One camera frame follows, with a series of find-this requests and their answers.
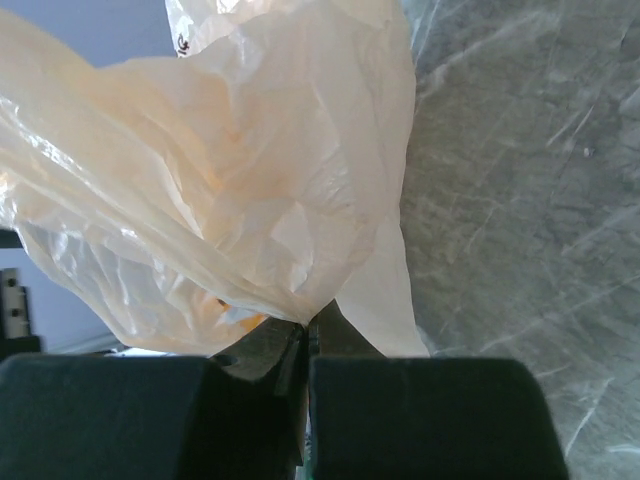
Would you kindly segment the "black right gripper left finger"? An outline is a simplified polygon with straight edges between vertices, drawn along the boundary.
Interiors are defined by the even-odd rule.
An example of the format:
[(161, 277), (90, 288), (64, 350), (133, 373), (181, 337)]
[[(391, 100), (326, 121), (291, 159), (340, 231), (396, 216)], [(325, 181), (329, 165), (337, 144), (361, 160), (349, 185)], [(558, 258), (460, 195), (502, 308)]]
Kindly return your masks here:
[(1, 365), (5, 479), (291, 479), (305, 331), (269, 319), (212, 357), (23, 354)]

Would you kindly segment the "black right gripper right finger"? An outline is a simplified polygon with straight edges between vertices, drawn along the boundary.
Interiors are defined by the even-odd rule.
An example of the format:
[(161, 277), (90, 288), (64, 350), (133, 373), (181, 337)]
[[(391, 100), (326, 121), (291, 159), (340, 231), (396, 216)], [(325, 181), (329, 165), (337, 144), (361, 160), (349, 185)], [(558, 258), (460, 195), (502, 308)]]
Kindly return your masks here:
[(389, 358), (327, 305), (310, 323), (315, 479), (565, 479), (538, 381), (495, 358)]

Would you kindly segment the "translucent orange plastic bag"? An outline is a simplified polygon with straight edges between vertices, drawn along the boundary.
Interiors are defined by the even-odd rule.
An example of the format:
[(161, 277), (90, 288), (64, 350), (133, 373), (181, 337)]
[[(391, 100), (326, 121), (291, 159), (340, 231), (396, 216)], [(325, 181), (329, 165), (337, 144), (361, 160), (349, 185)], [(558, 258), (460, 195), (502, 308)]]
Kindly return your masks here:
[(397, 1), (170, 1), (176, 53), (96, 68), (1, 15), (1, 224), (124, 344), (213, 354), (336, 303), (424, 356)]

